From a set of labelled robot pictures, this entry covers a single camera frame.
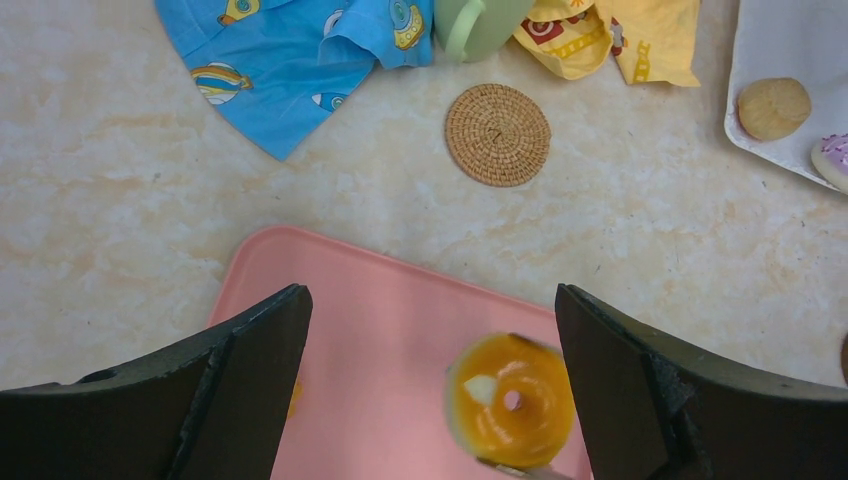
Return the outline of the orange glazed bun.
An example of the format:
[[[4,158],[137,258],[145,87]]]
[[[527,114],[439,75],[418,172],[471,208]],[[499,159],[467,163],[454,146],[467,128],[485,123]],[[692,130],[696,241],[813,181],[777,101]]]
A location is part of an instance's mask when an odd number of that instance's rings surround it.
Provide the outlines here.
[[[460,448],[517,470],[549,466],[576,422],[562,351],[512,332],[467,346],[446,371],[443,399]]]

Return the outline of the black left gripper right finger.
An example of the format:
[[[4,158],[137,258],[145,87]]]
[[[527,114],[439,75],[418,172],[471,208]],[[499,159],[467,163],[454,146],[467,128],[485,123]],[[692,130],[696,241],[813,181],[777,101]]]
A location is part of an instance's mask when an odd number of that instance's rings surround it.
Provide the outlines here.
[[[556,321],[598,479],[843,479],[847,392],[753,368],[560,285]]]

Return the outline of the round tan muffin cake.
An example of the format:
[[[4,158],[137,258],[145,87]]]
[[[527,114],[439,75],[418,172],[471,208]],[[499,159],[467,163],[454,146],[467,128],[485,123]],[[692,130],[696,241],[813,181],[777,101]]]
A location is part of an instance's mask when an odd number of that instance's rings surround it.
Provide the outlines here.
[[[747,134],[775,141],[800,128],[812,113],[806,88],[791,77],[757,80],[737,96],[737,116]]]

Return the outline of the purple sprinkled donut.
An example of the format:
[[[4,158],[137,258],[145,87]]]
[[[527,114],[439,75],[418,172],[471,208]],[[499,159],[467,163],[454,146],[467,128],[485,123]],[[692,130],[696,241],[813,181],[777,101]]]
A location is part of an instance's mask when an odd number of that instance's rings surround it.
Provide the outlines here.
[[[831,134],[817,141],[811,150],[811,162],[826,181],[847,192],[847,134]]]

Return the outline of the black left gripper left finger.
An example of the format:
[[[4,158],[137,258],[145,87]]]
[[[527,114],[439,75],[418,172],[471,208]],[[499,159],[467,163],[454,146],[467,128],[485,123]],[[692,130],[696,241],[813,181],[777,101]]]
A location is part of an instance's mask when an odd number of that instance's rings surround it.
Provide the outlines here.
[[[1,394],[5,479],[266,479],[313,300],[291,285],[220,324],[90,373]]]

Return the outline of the metal tongs white handle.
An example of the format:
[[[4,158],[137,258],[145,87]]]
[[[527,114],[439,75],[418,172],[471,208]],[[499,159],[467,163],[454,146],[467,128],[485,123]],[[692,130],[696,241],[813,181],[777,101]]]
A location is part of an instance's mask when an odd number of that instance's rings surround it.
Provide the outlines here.
[[[502,463],[497,463],[485,458],[477,457],[476,461],[493,470],[511,475],[519,479],[531,480],[573,480],[573,477],[553,470],[550,466],[546,467],[515,467]]]

